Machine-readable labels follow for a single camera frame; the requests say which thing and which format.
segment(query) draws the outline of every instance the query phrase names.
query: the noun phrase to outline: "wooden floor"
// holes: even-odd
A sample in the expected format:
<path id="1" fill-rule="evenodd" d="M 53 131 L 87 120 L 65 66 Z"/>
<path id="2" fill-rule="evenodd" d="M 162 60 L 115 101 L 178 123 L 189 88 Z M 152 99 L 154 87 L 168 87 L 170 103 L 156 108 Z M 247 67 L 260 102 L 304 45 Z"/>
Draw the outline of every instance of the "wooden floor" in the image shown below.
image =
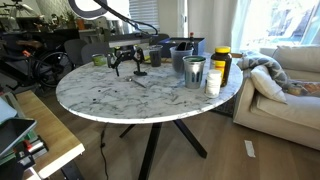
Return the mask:
<path id="1" fill-rule="evenodd" d="M 75 159 L 84 178 L 106 179 L 99 148 L 105 124 L 67 112 L 54 93 L 40 99 L 84 144 L 85 153 Z M 242 127 L 213 112 L 183 121 L 207 150 L 207 158 L 197 154 L 172 122 L 164 123 L 150 180 L 320 179 L 320 151 Z M 151 125 L 137 125 L 119 138 L 126 127 L 120 124 L 106 127 L 103 152 L 110 180 L 136 180 L 139 175 Z M 253 142 L 256 158 L 247 155 L 244 140 Z M 51 179 L 63 176 L 57 172 Z"/>

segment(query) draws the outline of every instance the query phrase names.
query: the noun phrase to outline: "white marble surface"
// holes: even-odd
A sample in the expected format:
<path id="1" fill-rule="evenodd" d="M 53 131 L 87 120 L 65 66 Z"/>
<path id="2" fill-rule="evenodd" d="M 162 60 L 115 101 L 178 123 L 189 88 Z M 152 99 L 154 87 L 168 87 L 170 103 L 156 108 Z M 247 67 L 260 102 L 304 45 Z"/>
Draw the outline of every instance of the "white marble surface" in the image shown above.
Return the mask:
<path id="1" fill-rule="evenodd" d="M 204 75 L 209 69 L 207 58 Z M 172 64 L 153 68 L 142 64 L 147 76 L 133 75 L 134 61 L 122 62 L 120 77 L 113 69 L 86 64 L 69 73 L 59 83 L 56 94 L 60 104 L 71 113 L 101 122 L 139 124 L 171 121 L 208 111 L 229 100 L 242 84 L 242 72 L 232 64 L 229 81 L 218 98 L 205 96 L 205 78 L 199 89 L 185 87 L 184 76 L 177 76 Z M 146 88 L 125 77 L 133 76 Z"/>

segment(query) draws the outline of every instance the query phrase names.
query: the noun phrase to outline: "paper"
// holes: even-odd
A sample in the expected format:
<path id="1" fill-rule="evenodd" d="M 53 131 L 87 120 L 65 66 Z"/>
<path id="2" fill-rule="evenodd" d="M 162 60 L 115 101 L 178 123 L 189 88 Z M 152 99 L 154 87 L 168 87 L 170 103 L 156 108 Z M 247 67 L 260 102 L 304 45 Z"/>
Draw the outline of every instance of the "paper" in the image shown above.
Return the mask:
<path id="1" fill-rule="evenodd" d="M 17 115 L 17 111 L 12 108 L 7 102 L 5 102 L 2 98 L 0 98 L 0 124 L 11 117 L 15 117 Z"/>
<path id="2" fill-rule="evenodd" d="M 252 145 L 252 141 L 244 140 L 244 144 L 246 145 L 247 154 L 249 157 L 256 157 L 254 155 L 254 149 Z"/>

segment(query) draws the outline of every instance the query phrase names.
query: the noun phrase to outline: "couch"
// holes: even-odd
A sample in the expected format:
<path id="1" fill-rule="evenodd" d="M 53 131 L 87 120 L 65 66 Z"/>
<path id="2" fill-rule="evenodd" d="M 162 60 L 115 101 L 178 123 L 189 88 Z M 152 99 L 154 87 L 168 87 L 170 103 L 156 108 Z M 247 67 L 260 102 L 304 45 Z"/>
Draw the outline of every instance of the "couch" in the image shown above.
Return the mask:
<path id="1" fill-rule="evenodd" d="M 289 79 L 320 82 L 320 46 L 279 46 L 266 54 Z M 255 88 L 251 71 L 243 70 L 233 122 L 320 150 L 320 97 L 284 93 L 286 103 L 269 99 Z"/>

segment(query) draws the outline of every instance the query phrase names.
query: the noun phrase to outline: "cable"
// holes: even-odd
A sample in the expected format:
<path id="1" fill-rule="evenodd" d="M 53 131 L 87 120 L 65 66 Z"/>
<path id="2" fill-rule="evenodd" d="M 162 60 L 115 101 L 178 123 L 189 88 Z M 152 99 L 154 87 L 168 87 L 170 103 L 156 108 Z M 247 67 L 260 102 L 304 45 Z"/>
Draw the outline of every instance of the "cable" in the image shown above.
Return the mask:
<path id="1" fill-rule="evenodd" d="M 141 22 L 141 21 L 136 21 L 136 20 L 132 20 L 132 19 L 129 19 L 125 16 L 123 16 L 122 14 L 118 13 L 117 11 L 115 11 L 114 9 L 112 9 L 111 7 L 109 7 L 107 4 L 101 2 L 100 0 L 94 0 L 97 4 L 99 4 L 102 8 L 104 8 L 105 10 L 109 11 L 111 14 L 115 15 L 116 17 L 118 17 L 119 19 L 121 19 L 122 21 L 130 24 L 131 26 L 133 26 L 134 28 L 138 29 L 139 31 L 141 31 L 143 34 L 147 34 L 149 35 L 148 32 L 146 31 L 143 31 L 141 30 L 136 24 L 141 24 L 141 25 L 145 25 L 145 26 L 149 26 L 151 27 L 152 29 L 155 30 L 155 34 L 151 34 L 151 35 L 158 35 L 158 30 L 153 27 L 152 25 L 150 24 L 147 24 L 147 23 L 144 23 L 144 22 Z"/>
<path id="2" fill-rule="evenodd" d="M 106 143 L 103 142 L 103 138 L 104 138 L 104 134 L 105 134 L 105 129 L 107 127 L 107 123 L 104 125 L 104 128 L 101 132 L 101 138 L 100 138 L 100 152 L 101 152 L 101 155 L 102 155 L 102 158 L 103 158 L 103 162 L 104 162 L 104 172 L 106 174 L 106 177 L 107 177 L 107 180 L 109 179 L 109 175 L 108 175 L 108 166 L 107 166 L 107 160 L 106 160 L 106 157 L 104 156 L 103 154 L 103 148 L 106 146 Z"/>

